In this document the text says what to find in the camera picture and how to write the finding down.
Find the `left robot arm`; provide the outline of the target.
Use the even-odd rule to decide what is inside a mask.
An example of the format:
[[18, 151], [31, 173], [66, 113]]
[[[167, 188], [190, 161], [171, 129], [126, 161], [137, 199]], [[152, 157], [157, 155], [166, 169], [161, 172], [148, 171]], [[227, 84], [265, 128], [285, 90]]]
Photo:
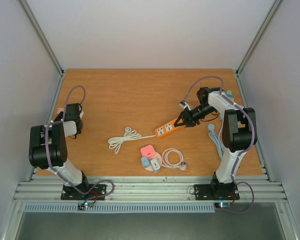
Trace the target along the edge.
[[29, 163], [41, 170], [47, 170], [63, 181], [67, 191], [79, 199], [86, 199], [91, 187], [86, 175], [68, 158], [67, 137], [82, 133], [83, 108], [80, 103], [67, 104], [49, 125], [37, 125], [30, 129]]

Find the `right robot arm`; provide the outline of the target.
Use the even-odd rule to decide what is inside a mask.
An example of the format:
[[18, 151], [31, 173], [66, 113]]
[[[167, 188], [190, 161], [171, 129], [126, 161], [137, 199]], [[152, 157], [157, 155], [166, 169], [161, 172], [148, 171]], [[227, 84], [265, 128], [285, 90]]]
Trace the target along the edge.
[[219, 87], [202, 87], [197, 92], [200, 105], [191, 109], [185, 100], [183, 111], [174, 122], [175, 127], [194, 127], [205, 116], [218, 112], [223, 119], [222, 143], [225, 147], [221, 163], [213, 174], [210, 191], [220, 199], [235, 191], [235, 176], [246, 153], [257, 142], [256, 113], [232, 101]]

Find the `teal plug on yellow socket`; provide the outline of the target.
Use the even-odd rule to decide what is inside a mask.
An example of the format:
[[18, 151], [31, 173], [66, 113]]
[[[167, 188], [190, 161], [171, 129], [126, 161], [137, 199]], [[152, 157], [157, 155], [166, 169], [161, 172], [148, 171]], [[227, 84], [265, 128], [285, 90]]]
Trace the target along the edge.
[[232, 94], [232, 91], [231, 90], [227, 90], [226, 91], [226, 95], [230, 98], [231, 96], [234, 97], [234, 95]]

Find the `round pink socket base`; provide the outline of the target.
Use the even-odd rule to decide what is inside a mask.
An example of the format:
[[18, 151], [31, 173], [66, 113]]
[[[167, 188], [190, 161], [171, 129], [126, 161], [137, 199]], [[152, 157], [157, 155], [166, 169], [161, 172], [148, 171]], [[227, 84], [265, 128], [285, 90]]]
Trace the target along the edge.
[[155, 152], [155, 154], [151, 157], [143, 156], [141, 158], [141, 166], [148, 172], [158, 173], [162, 167], [163, 160], [162, 156]]

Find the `coral pink plug adapter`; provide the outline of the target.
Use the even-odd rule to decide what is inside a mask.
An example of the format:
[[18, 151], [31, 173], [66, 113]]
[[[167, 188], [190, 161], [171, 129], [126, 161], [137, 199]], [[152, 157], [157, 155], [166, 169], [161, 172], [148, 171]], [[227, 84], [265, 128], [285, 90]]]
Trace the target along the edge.
[[156, 151], [152, 145], [146, 145], [140, 149], [140, 153], [143, 157], [150, 158], [156, 154]]

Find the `white grey plug adapter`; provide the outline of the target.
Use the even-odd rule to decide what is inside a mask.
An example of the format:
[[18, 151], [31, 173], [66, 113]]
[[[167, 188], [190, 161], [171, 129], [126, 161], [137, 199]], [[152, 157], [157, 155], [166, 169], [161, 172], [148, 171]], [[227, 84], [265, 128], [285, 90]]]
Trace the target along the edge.
[[156, 158], [150, 160], [150, 164], [153, 168], [154, 173], [158, 173], [161, 169], [161, 165]]

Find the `blue plug adapter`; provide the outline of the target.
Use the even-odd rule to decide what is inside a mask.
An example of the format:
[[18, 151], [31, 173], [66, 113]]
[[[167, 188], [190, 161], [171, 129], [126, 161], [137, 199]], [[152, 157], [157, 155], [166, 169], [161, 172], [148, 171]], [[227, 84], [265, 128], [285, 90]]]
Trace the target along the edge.
[[148, 168], [150, 166], [150, 162], [146, 156], [141, 158], [141, 164], [144, 168]]

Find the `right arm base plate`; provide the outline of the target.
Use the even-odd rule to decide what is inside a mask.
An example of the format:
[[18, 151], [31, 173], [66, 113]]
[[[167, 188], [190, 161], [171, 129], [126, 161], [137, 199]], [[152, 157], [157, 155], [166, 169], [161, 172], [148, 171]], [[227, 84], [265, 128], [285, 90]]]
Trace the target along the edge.
[[229, 186], [212, 186], [211, 184], [195, 184], [194, 195], [197, 201], [221, 201], [239, 200], [238, 187], [235, 184]]

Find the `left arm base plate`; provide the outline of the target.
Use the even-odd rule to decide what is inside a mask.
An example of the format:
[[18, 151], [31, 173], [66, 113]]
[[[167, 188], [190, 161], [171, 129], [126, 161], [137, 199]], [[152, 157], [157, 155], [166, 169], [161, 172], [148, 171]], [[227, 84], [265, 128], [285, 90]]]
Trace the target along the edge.
[[72, 201], [72, 200], [83, 201], [86, 200], [87, 198], [95, 199], [96, 194], [98, 194], [98, 199], [103, 201], [105, 199], [103, 195], [106, 193], [107, 193], [106, 184], [98, 184], [93, 188], [92, 191], [89, 192], [89, 194], [86, 195], [79, 193], [72, 186], [63, 186], [60, 199], [63, 201]]

